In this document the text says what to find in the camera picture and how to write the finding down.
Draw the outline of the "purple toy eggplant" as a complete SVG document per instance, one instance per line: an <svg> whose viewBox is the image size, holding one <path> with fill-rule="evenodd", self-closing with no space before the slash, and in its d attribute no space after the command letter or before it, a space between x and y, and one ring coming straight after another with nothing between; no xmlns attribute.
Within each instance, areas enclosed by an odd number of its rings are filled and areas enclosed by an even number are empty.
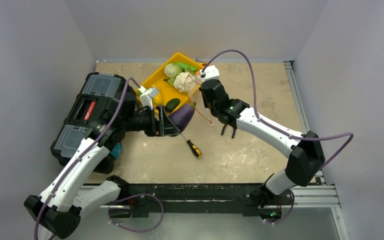
<svg viewBox="0 0 384 240"><path fill-rule="evenodd" d="M188 102L172 112L168 118L179 129L180 132L183 132L192 120L195 109L196 103Z"/></svg>

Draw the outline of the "dark green toy avocado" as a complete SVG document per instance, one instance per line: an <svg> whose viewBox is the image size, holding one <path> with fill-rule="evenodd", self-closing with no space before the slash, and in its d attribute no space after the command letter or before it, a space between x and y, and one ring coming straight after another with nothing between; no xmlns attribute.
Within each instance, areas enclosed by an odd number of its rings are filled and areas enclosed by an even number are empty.
<svg viewBox="0 0 384 240"><path fill-rule="evenodd" d="M165 104L164 106L165 112L172 113L179 106L180 102L181 101L179 98L172 98Z"/></svg>

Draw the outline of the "clear orange zip bag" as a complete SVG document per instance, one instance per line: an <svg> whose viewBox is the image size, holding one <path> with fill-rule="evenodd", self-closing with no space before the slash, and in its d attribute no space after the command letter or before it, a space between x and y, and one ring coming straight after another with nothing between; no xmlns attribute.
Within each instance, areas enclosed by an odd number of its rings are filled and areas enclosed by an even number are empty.
<svg viewBox="0 0 384 240"><path fill-rule="evenodd" d="M194 87L193 87L193 90L194 90L194 93L191 94L191 89L187 89L187 82L191 82L191 83L194 83ZM215 131L215 124L213 122L213 118L212 116L207 116L205 115L202 110L201 110L201 104L199 103L199 100L201 99L201 97L199 96L198 94L198 90L199 90L199 87L201 86L201 82L198 81L197 79L195 79L194 77L192 77L192 75L190 73L187 74L187 77L185 78L185 80L183 81L183 87L184 89L186 90L186 95L188 97L188 99L191 101L191 102L196 102L196 107L195 107L195 111L210 125L210 127Z"/></svg>

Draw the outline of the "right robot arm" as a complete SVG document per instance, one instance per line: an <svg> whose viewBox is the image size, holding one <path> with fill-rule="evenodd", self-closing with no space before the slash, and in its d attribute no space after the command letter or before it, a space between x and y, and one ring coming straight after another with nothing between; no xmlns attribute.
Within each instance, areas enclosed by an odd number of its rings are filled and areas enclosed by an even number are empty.
<svg viewBox="0 0 384 240"><path fill-rule="evenodd" d="M268 143L287 158L286 167L271 176L260 196L268 204L289 188L306 187L325 163L318 135L301 133L258 113L248 103L230 98L218 79L206 80L199 88L204 106L222 124L247 132Z"/></svg>

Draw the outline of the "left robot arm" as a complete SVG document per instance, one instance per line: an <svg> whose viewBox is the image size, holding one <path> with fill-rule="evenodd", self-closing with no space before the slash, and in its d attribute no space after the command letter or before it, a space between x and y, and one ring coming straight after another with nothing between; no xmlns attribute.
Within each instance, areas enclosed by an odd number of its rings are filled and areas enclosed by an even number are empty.
<svg viewBox="0 0 384 240"><path fill-rule="evenodd" d="M110 176L93 190L78 195L79 190L95 167L107 157L125 132L144 131L149 137L174 137L182 134L184 124L178 124L159 111L146 107L120 115L117 107L109 120L102 118L91 125L72 158L55 180L39 195L29 195L24 207L35 220L33 238L66 239L78 227L81 219L102 205L122 205L150 197L164 210L161 200L149 193L131 194L130 184L117 176Z"/></svg>

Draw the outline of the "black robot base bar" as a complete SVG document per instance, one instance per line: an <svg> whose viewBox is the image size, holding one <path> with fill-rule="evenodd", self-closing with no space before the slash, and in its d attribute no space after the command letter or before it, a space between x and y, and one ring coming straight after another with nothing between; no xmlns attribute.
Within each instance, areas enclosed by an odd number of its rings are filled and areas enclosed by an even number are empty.
<svg viewBox="0 0 384 240"><path fill-rule="evenodd" d="M293 192L273 195L260 183L131 183L122 197L106 206L116 219L147 218L151 213L239 214L278 220L283 207L293 205Z"/></svg>

